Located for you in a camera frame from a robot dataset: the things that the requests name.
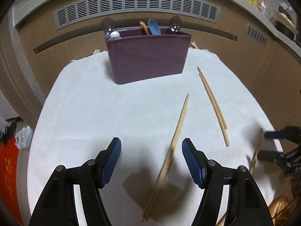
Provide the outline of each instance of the chopstick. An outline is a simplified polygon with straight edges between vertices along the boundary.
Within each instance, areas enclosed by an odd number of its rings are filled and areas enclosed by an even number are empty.
[[[253,158],[252,158],[252,161],[251,161],[251,166],[250,166],[250,170],[249,170],[251,175],[253,175],[254,167],[255,167],[255,164],[256,164],[256,161],[257,161],[257,155],[258,155],[259,148],[260,148],[261,138],[262,138],[262,128],[259,131],[256,150],[253,154]],[[216,226],[223,226],[224,223],[225,223],[225,218],[226,218],[226,214],[224,214],[224,216],[219,220],[219,222],[216,224]]]
[[[216,99],[215,99],[215,97],[214,97],[214,95],[213,95],[213,93],[212,93],[212,91],[211,91],[211,89],[210,89],[210,87],[208,85],[208,82],[206,81],[206,79],[205,79],[205,77],[204,77],[204,75],[201,72],[201,70],[200,70],[199,67],[198,67],[198,71],[200,72],[199,76],[200,76],[200,78],[201,78],[201,80],[203,82],[203,85],[204,85],[204,87],[206,89],[206,92],[207,92],[207,94],[209,96],[209,99],[210,99],[210,101],[212,103],[212,106],[213,106],[213,109],[215,111],[216,117],[217,117],[217,119],[219,121],[219,125],[221,127],[221,130],[222,130],[222,133],[223,133],[223,136],[224,136],[224,140],[225,140],[226,146],[229,147],[230,146],[230,142],[229,142],[228,135],[227,135],[227,132],[226,132],[226,127],[227,126],[226,126],[226,122],[225,122],[225,120],[223,118],[222,112],[219,109],[219,106],[218,106],[218,104],[216,102]]]
[[[220,114],[220,116],[222,118],[222,122],[224,124],[224,127],[225,127],[225,129],[227,129],[227,124],[226,124],[225,119],[224,119],[224,117],[222,115],[221,109],[219,108],[219,105],[217,104],[216,98],[214,97],[214,94],[213,94],[213,92],[212,92],[212,90],[211,90],[211,88],[210,88],[210,86],[209,86],[209,84],[208,84],[205,76],[203,75],[203,73],[201,72],[201,69],[199,67],[198,67],[198,71],[199,71],[199,74],[200,74],[200,77],[201,77],[202,81],[204,80],[203,84],[204,84],[205,88],[207,88],[209,90],[209,92],[210,92],[210,93],[208,93],[209,98],[210,98],[210,100],[213,99],[213,101],[215,102],[217,110],[218,110],[218,112],[219,112],[219,114]]]
[[[184,105],[183,105],[183,108],[182,108],[182,111],[181,111],[181,114],[180,114],[180,118],[179,118],[179,121],[178,121],[178,124],[177,124],[177,128],[176,128],[175,133],[173,135],[173,139],[171,141],[171,144],[170,144],[170,147],[168,149],[165,161],[163,163],[163,166],[160,170],[159,176],[158,176],[157,181],[155,183],[155,186],[153,188],[152,194],[150,195],[150,198],[149,198],[149,200],[146,204],[146,207],[145,207],[145,209],[142,213],[141,222],[144,222],[148,219],[149,213],[152,209],[152,206],[153,206],[153,204],[156,200],[156,197],[159,194],[159,191],[162,187],[163,181],[166,177],[168,168],[170,166],[170,163],[171,163],[171,160],[172,160],[172,157],[173,157],[173,153],[175,151],[175,148],[176,148],[179,136],[180,136],[180,132],[181,132],[183,121],[184,121],[185,114],[186,114],[188,100],[189,100],[189,94],[186,95],[185,102],[184,102]]]
[[[253,154],[253,158],[252,158],[252,162],[251,162],[251,166],[250,166],[250,170],[249,170],[251,174],[253,174],[254,167],[255,167],[255,164],[256,164],[256,161],[257,161],[257,155],[258,155],[259,148],[260,148],[261,138],[262,138],[262,128],[259,131],[259,136],[258,136],[256,150],[255,150],[255,152]]]

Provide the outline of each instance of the purple box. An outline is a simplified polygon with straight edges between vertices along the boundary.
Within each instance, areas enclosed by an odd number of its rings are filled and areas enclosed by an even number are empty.
[[[119,31],[120,39],[105,39],[115,83],[183,72],[191,35],[171,34],[168,27],[160,30],[161,35],[146,35],[140,27],[129,28]]]

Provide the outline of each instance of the vent grille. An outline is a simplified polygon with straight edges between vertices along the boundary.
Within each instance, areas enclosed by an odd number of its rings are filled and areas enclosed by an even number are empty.
[[[173,0],[173,10],[181,11],[182,0]]]
[[[171,0],[162,0],[161,1],[161,8],[163,9],[170,9]]]
[[[113,10],[122,9],[122,0],[112,0]]]
[[[265,46],[267,42],[267,38],[263,34],[261,34],[254,26],[250,24],[248,24],[247,26],[246,36],[262,46]]]
[[[110,0],[100,0],[100,12],[110,11]]]
[[[87,16],[86,1],[77,4],[77,13],[79,18]]]
[[[208,4],[203,3],[201,16],[208,17],[209,7]]]
[[[98,13],[97,0],[88,0],[89,14]]]
[[[124,0],[124,8],[135,8],[135,0]]]
[[[193,2],[193,9],[192,9],[192,13],[199,15],[201,12],[201,3],[198,1],[194,1]]]
[[[76,19],[75,5],[67,7],[67,16],[68,16],[68,21],[72,21]]]
[[[160,0],[150,0],[150,8],[159,8]]]
[[[137,8],[146,8],[147,0],[137,0]]]
[[[183,12],[190,13],[192,0],[184,0]]]
[[[59,25],[63,25],[66,22],[67,22],[66,11],[65,9],[62,9],[58,11],[58,23]]]
[[[216,10],[217,10],[217,8],[216,7],[211,7],[210,8],[210,13],[209,13],[209,18],[211,18],[211,19],[215,19],[215,16],[216,16]]]
[[[220,7],[203,0],[78,0],[54,11],[55,28],[97,16],[138,11],[183,14],[217,23]]]

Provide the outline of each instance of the table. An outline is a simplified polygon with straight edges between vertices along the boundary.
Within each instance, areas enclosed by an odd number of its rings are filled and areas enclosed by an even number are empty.
[[[204,73],[227,123],[226,147],[212,104],[198,76]],[[67,65],[47,97],[33,136],[27,187],[31,213],[55,167],[82,165],[119,137],[122,151],[110,183],[100,190],[112,225],[138,225],[171,143],[186,94],[189,104],[164,188],[144,225],[191,225],[203,190],[195,185],[181,143],[189,137],[208,159],[224,167],[250,166],[259,128],[273,130],[251,93],[218,58],[189,49],[183,73],[117,85],[107,52]],[[278,141],[262,148],[282,151]],[[279,171],[265,173],[257,162],[254,178],[267,204],[279,187]],[[225,186],[219,218],[226,211]],[[86,225],[75,186],[79,225]]]

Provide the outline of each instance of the blue spoon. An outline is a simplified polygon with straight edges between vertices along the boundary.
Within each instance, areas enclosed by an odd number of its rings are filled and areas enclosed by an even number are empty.
[[[152,35],[161,35],[160,27],[154,19],[148,21],[148,27]]]

